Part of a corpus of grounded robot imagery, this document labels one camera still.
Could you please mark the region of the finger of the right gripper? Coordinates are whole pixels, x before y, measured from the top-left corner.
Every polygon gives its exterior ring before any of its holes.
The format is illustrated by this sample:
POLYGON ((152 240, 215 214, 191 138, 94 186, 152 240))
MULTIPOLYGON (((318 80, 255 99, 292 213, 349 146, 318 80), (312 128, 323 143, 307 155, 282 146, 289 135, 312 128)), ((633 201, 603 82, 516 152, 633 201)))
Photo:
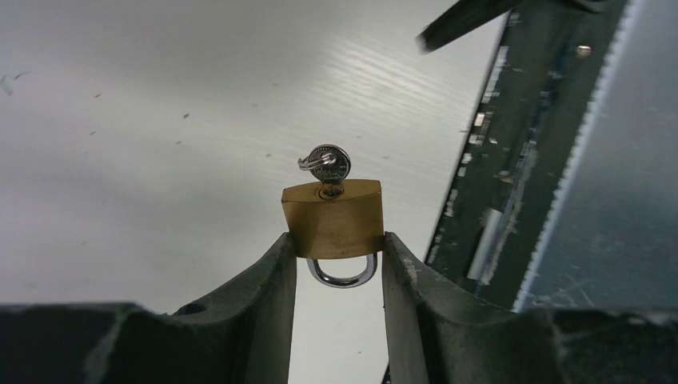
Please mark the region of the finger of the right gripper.
POLYGON ((524 3, 528 10, 548 6, 590 14, 604 10, 604 1, 458 1, 419 34, 421 49, 426 53, 438 50, 501 14, 524 7, 524 3))

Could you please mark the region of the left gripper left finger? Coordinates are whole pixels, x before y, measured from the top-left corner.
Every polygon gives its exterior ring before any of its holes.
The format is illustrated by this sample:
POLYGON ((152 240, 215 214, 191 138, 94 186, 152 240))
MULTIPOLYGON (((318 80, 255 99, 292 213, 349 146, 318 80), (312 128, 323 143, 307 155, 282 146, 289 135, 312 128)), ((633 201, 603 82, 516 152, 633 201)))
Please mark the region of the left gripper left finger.
POLYGON ((4 383, 285 383, 296 257, 283 234, 174 314, 128 302, 4 305, 4 383))

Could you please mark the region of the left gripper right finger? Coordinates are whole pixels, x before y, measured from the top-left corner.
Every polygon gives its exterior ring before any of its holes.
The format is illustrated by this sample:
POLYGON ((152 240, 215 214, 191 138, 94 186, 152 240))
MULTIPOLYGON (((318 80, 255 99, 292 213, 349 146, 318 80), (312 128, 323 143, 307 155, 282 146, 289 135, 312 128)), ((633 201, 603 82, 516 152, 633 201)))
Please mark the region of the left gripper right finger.
POLYGON ((382 258, 393 383, 674 383, 677 313, 514 313, 417 259, 393 233, 382 258))

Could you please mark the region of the brass padlock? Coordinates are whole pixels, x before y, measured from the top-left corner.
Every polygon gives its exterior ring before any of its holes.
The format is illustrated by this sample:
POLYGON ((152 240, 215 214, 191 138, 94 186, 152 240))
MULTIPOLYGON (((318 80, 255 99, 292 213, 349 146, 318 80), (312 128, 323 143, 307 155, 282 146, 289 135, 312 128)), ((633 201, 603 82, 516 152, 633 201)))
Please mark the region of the brass padlock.
POLYGON ((296 256, 307 260, 311 275, 338 289, 366 284, 376 273, 384 249, 381 182, 347 179, 338 184, 311 182, 285 188, 281 204, 296 256), (366 257, 365 268, 352 277, 323 271, 321 260, 366 257))

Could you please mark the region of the small key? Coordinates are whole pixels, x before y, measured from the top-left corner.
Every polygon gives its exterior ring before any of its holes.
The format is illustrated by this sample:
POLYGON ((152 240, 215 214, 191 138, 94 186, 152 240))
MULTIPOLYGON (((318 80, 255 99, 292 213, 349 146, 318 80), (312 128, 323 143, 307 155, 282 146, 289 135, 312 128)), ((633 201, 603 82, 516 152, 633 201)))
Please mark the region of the small key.
POLYGON ((349 176, 352 163, 347 152, 339 146, 322 144, 305 158, 299 158, 297 166, 321 183, 321 198, 338 198, 344 192, 343 181, 349 176))

